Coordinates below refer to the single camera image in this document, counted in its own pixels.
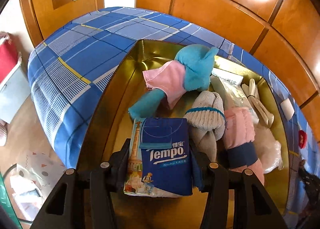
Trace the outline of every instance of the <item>blue plaid bedsheet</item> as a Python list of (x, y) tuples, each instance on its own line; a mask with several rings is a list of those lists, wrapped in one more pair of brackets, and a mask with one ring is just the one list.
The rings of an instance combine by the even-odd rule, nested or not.
[[(39, 44), (28, 62), (31, 97), (46, 136), (68, 167), (75, 168), (84, 135), (97, 103), (117, 66), (139, 39), (220, 48), (219, 55), (245, 65), (269, 83), (280, 109), (287, 97), (296, 113), (284, 122), (290, 154), (290, 188), (285, 218), (290, 225), (306, 204), (296, 179), (300, 156), (308, 171), (320, 175), (319, 150), (298, 105), (281, 81), (252, 55), (223, 37), (185, 20), (138, 8), (113, 7), (85, 14), (67, 23)], [(298, 130), (308, 144), (298, 147)]]

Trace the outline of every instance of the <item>green object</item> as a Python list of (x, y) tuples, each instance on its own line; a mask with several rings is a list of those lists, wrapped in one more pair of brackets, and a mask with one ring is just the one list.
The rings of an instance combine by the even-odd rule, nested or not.
[(4, 210), (7, 212), (11, 220), (15, 223), (15, 225), (18, 228), (22, 229), (22, 226), (18, 220), (18, 217), (14, 212), (11, 202), (9, 200), (9, 196), (8, 196), (7, 190), (5, 189), (1, 174), (0, 174), (0, 201), (1, 201), (0, 204), (2, 205)]

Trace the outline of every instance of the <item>door frame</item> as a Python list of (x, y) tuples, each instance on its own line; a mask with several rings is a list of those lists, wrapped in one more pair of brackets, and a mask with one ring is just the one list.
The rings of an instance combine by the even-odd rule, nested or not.
[[(34, 47), (40, 44), (44, 39), (40, 31), (40, 27), (36, 18), (36, 13), (33, 7), (32, 0), (19, 0), (20, 7), (26, 24), (28, 34)], [(94, 0), (95, 9), (104, 8), (104, 0)]]

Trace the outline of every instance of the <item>plush toy head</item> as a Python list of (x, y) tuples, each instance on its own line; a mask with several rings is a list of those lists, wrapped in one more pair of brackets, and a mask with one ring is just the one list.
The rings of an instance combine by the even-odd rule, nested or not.
[(210, 85), (210, 74), (214, 66), (214, 56), (219, 49), (211, 49), (201, 45), (192, 44), (178, 51), (175, 60), (186, 68), (184, 88), (191, 90), (207, 90)]

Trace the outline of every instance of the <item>rolled pink towel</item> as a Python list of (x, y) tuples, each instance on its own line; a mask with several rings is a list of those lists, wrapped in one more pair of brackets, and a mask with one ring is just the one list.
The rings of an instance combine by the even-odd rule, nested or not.
[(224, 147), (228, 153), (230, 170), (242, 172), (251, 169), (264, 184), (261, 161), (257, 157), (253, 141), (254, 127), (247, 108), (230, 108), (224, 111), (226, 129), (223, 134)]

